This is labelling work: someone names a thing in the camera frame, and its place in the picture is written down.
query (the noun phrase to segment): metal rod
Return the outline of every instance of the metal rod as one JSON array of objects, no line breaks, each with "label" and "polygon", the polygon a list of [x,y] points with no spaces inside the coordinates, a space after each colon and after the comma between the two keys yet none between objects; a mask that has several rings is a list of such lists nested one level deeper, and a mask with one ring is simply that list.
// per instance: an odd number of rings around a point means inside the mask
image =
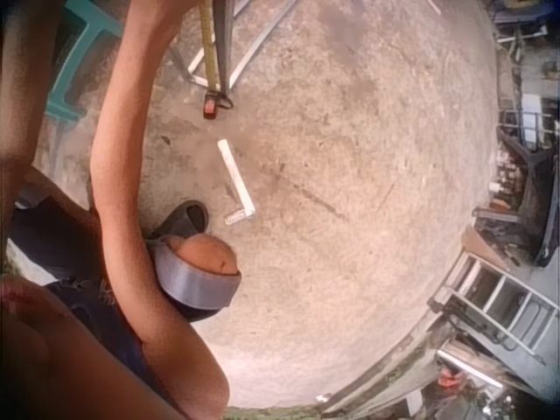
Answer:
[{"label": "metal rod", "polygon": [[545,325],[542,325],[542,327],[540,328],[539,333],[537,334],[537,336],[533,339],[533,342],[530,344],[531,348],[533,348],[533,350],[536,350],[537,347],[539,347],[539,345],[541,344],[541,342],[543,342],[544,336],[546,335],[546,333],[549,331],[550,326],[552,325],[552,322],[554,321],[554,318],[557,316],[557,311],[552,308],[549,311],[549,317],[546,321]]},{"label": "metal rod", "polygon": [[531,112],[531,111],[518,111],[515,109],[500,109],[500,112],[505,112],[508,114],[537,114],[544,118],[554,118],[552,114],[539,114],[538,112]]},{"label": "metal rod", "polygon": [[518,130],[533,130],[533,131],[541,131],[546,134],[555,134],[555,132],[551,129],[536,129],[535,127],[525,127],[524,125],[515,125],[515,124],[506,124],[504,122],[498,123],[501,127],[506,127],[508,129],[518,129]]},{"label": "metal rod", "polygon": [[494,303],[494,300],[496,300],[496,298],[498,297],[498,294],[500,293],[501,288],[504,286],[505,282],[506,282],[506,277],[505,276],[500,277],[500,281],[498,282],[498,284],[496,284],[495,289],[492,291],[492,294],[490,295],[490,297],[488,298],[488,300],[484,304],[484,307],[482,308],[482,311],[484,313],[488,312],[488,310],[490,309],[490,307]]},{"label": "metal rod", "polygon": [[476,280],[476,277],[480,273],[480,268],[481,268],[480,261],[474,260],[474,264],[472,265],[471,270],[468,272],[468,274],[465,277],[465,280],[463,280],[463,283],[458,288],[458,292],[461,295],[465,295],[469,291],[474,281]]},{"label": "metal rod", "polygon": [[229,76],[230,89],[237,82],[237,79],[239,79],[239,76],[241,75],[242,71],[245,69],[247,64],[251,61],[256,51],[263,44],[264,40],[269,36],[269,34],[276,27],[276,25],[278,25],[278,22],[280,22],[280,20],[284,17],[284,15],[288,13],[288,11],[296,3],[296,1],[297,0],[288,0],[283,5],[282,9],[279,10],[278,13],[274,15],[272,20],[265,26],[265,28],[262,30],[259,36],[256,37],[255,41],[253,41],[251,47],[248,49],[247,52],[245,52],[245,55],[243,56],[243,58],[241,59],[241,61],[239,62],[235,70],[231,73],[231,76]]},{"label": "metal rod", "polygon": [[[235,4],[234,18],[237,18],[237,15],[239,15],[248,4],[249,0],[241,0],[240,2],[237,2]],[[212,34],[212,42],[216,42],[216,35],[214,33]],[[192,59],[191,64],[189,64],[188,71],[190,74],[193,74],[196,71],[202,62],[202,59],[204,59],[204,48],[199,49],[197,54],[194,56],[194,59]]]},{"label": "metal rod", "polygon": [[213,0],[213,33],[216,42],[218,59],[218,75],[220,76],[221,92],[229,91],[229,67],[231,64],[231,39],[234,30],[234,6],[232,0]]},{"label": "metal rod", "polygon": [[531,300],[531,296],[533,296],[533,293],[529,292],[523,298],[523,301],[521,302],[521,306],[519,307],[519,311],[517,311],[514,318],[509,323],[509,326],[507,327],[508,331],[511,332],[517,325],[517,322],[522,317],[523,312],[525,312],[525,309],[527,308],[527,304],[529,303],[529,300]]},{"label": "metal rod", "polygon": [[471,256],[472,258],[475,258],[477,260],[479,260],[481,263],[483,263],[484,265],[490,267],[492,270],[502,274],[503,276],[507,276],[507,278],[509,280],[511,280],[514,283],[519,284],[523,289],[525,289],[526,291],[530,291],[534,296],[537,296],[539,299],[541,299],[543,302],[549,304],[550,306],[552,306],[553,308],[555,308],[557,311],[560,311],[560,307],[558,307],[557,304],[555,304],[554,302],[552,302],[550,299],[548,299],[546,296],[544,296],[542,293],[539,293],[538,291],[536,291],[535,289],[533,289],[532,287],[527,286],[524,282],[522,282],[521,280],[518,280],[517,278],[513,277],[511,274],[508,274],[506,271],[504,271],[503,269],[500,269],[498,267],[496,267],[495,265],[493,265],[491,262],[488,262],[486,260],[482,260],[479,256],[475,255],[475,254],[471,254],[470,252],[468,253],[469,256]]},{"label": "metal rod", "polygon": [[493,326],[495,326],[496,328],[498,328],[500,331],[502,331],[504,334],[506,334],[511,340],[515,341],[515,343],[517,343],[521,348],[523,348],[527,353],[529,353],[531,356],[535,355],[535,352],[529,348],[525,343],[523,343],[520,339],[518,339],[517,337],[515,337],[511,332],[508,331],[508,329],[506,327],[504,327],[502,324],[500,324],[498,321],[496,321],[494,318],[489,317],[488,315],[486,315],[476,304],[474,304],[473,302],[471,302],[470,300],[468,300],[466,297],[464,297],[463,295],[459,295],[454,289],[452,289],[450,287],[450,292],[453,294],[453,296],[455,296],[457,299],[459,299],[461,302],[463,302],[464,304],[466,304],[467,306],[469,306],[471,309],[473,309],[474,311],[476,311],[477,313],[479,313],[480,315],[482,315],[484,317],[484,319],[486,319],[488,322],[490,322]]}]

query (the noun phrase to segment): concrete ground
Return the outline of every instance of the concrete ground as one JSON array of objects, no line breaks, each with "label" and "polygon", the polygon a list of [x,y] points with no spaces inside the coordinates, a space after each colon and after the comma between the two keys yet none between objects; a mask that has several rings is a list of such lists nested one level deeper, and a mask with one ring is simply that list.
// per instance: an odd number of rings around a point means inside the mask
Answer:
[{"label": "concrete ground", "polygon": [[[202,200],[210,231],[237,252],[234,302],[196,325],[231,405],[312,404],[347,385],[407,334],[457,257],[492,172],[495,53],[479,3],[435,2],[441,16],[424,0],[300,0],[215,122],[202,119],[203,89],[164,59],[141,222],[154,228],[182,200]],[[281,6],[254,1],[240,15],[234,63]],[[198,51],[198,13],[176,45],[186,61]],[[114,57],[82,69],[87,115],[47,119],[36,158],[84,206]],[[239,204],[216,147],[224,137],[256,206],[231,227],[223,216]]]}]

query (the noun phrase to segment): teal plastic chair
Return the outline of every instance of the teal plastic chair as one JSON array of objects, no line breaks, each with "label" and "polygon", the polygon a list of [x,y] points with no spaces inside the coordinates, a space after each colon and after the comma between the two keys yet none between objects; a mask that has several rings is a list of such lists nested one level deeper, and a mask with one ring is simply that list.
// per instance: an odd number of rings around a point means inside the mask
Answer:
[{"label": "teal plastic chair", "polygon": [[123,26],[89,0],[66,0],[65,7],[86,23],[84,30],[70,49],[46,101],[46,114],[68,121],[78,121],[82,112],[66,102],[70,83],[89,47],[101,32],[110,32],[120,38]]}]

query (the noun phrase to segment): metal frame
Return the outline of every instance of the metal frame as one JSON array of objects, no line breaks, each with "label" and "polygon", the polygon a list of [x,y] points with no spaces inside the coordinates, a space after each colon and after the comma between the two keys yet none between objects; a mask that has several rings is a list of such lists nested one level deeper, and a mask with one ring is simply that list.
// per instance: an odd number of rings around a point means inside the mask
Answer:
[{"label": "metal frame", "polygon": [[[213,0],[214,4],[222,4],[222,3],[231,3],[229,0]],[[297,2],[298,0],[287,0],[286,3],[284,3],[284,5],[282,6],[282,8],[272,17],[272,19],[270,20],[270,22],[267,23],[267,25],[262,29],[261,33],[259,33],[259,35],[255,38],[255,40],[253,41],[253,44],[251,45],[251,47],[247,50],[247,52],[245,52],[245,55],[243,55],[243,57],[241,58],[241,61],[237,64],[237,66],[235,67],[234,71],[229,75],[229,86],[227,88],[222,88],[222,84],[224,83],[224,80],[227,78],[226,73],[221,71],[221,66],[220,66],[220,60],[223,63],[226,63],[225,66],[229,67],[228,64],[228,56],[231,56],[231,36],[228,36],[228,28],[224,28],[224,33],[221,34],[221,32],[219,33],[219,37],[216,38],[215,34],[212,36],[213,41],[218,41],[216,42],[216,51],[217,51],[217,56],[218,56],[218,61],[219,61],[219,72],[220,72],[220,84],[218,85],[218,90],[220,90],[222,93],[224,92],[228,92],[229,90],[231,90],[234,87],[234,84],[239,80],[239,77],[241,76],[243,70],[245,70],[245,67],[247,67],[247,64],[253,59],[253,57],[255,56],[256,52],[258,51],[258,49],[261,47],[261,45],[263,44],[264,40],[270,35],[270,33],[272,32],[272,30],[278,25],[278,23],[280,22],[280,20],[282,20],[282,18],[288,13],[288,11],[290,11],[290,9],[293,7],[293,5]],[[243,0],[241,2],[239,2],[234,9],[233,12],[233,17],[237,17],[237,15],[239,13],[241,13],[243,11],[243,9],[245,9],[245,7],[249,4],[249,0]],[[226,10],[220,10],[219,11],[219,19],[222,23],[225,23],[225,25],[229,25],[230,21],[233,21],[233,19],[227,20],[228,19],[228,12]],[[219,44],[219,42],[222,41],[224,43],[226,43],[225,45],[221,45]],[[204,50],[200,49],[200,51],[197,53],[197,55],[194,57],[194,59],[192,60],[191,64],[189,64],[189,66],[185,69],[184,65],[178,65],[176,64],[176,67],[182,67],[183,70],[179,69],[179,71],[181,71],[181,73],[183,74],[183,78],[186,81],[190,81],[196,85],[202,86],[203,88],[208,88],[208,80],[205,79],[204,77],[200,77],[200,76],[196,76],[193,73],[196,71],[197,67],[199,66],[200,62],[202,61],[202,59],[204,58]]]},{"label": "metal frame", "polygon": [[[539,347],[539,345],[543,341],[544,336],[546,335],[546,333],[550,329],[550,327],[552,325],[552,322],[554,321],[554,318],[557,317],[560,314],[560,307],[556,303],[554,303],[552,300],[550,300],[549,298],[544,296],[542,293],[539,293],[538,291],[529,287],[524,282],[522,282],[521,280],[518,280],[516,277],[512,276],[510,273],[507,273],[503,269],[500,269],[499,267],[496,267],[491,262],[486,261],[485,259],[479,257],[478,255],[475,255],[475,254],[472,254],[472,253],[469,253],[469,252],[465,252],[465,254],[475,261],[475,263],[474,263],[475,265],[473,265],[472,268],[471,268],[471,271],[469,271],[469,273],[466,274],[465,281],[459,286],[458,290],[453,289],[453,287],[451,287],[450,285],[446,285],[445,288],[455,298],[457,298],[459,301],[461,301],[462,303],[467,305],[473,311],[477,312],[487,322],[491,323],[498,330],[500,330],[505,335],[504,339],[505,338],[510,338],[517,346],[523,348],[523,350],[525,350],[527,353],[529,353],[531,356],[535,357],[539,362],[541,362],[543,364],[544,363],[543,358],[541,358],[538,354],[536,354],[536,349]],[[480,272],[480,268],[484,268],[485,266],[488,267],[490,270],[493,270],[493,271],[497,272],[498,274],[501,274],[501,277],[500,277],[499,282],[496,284],[496,287],[492,291],[490,297],[485,302],[483,308],[480,309],[476,304],[474,304],[472,301],[470,301],[468,298],[466,298],[466,293],[468,292],[470,287],[473,285],[476,276]],[[520,308],[517,310],[517,313],[514,315],[514,318],[512,319],[512,321],[509,323],[509,325],[507,327],[500,324],[498,321],[496,321],[494,318],[492,318],[488,315],[488,311],[492,307],[492,304],[494,303],[496,298],[499,296],[500,291],[503,288],[506,281],[510,281],[514,284],[517,284],[518,286],[520,286],[526,292],[526,295],[523,298],[523,301],[521,302]],[[547,304],[549,309],[548,309],[547,315],[546,315],[547,318],[541,322],[541,324],[539,325],[538,329],[535,332],[534,337],[531,339],[531,341],[528,344],[525,344],[525,342],[523,342],[523,340],[525,339],[529,330],[531,330],[533,328],[534,323],[536,322],[536,319],[538,317],[535,317],[533,319],[533,321],[529,324],[529,326],[527,328],[527,331],[521,336],[521,338],[518,338],[517,336],[515,336],[512,333],[512,331],[514,330],[515,326],[518,324],[522,314],[527,309],[529,303],[535,303],[535,304],[538,304],[539,306],[541,306],[536,300],[531,300],[532,298],[537,298],[541,302],[544,302],[545,304]]]}]

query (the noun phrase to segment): tools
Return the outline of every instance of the tools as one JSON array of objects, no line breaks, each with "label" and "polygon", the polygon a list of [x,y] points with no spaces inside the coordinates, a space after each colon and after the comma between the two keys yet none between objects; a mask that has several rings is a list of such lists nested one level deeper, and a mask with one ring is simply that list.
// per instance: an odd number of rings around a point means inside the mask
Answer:
[{"label": "tools", "polygon": [[212,29],[210,27],[210,10],[208,0],[199,1],[200,29],[202,30],[202,47],[204,49],[204,64],[206,66],[206,79],[208,91],[204,98],[202,114],[207,120],[215,119],[220,106],[220,93],[216,82],[216,68],[214,64],[214,46],[212,42]]}]

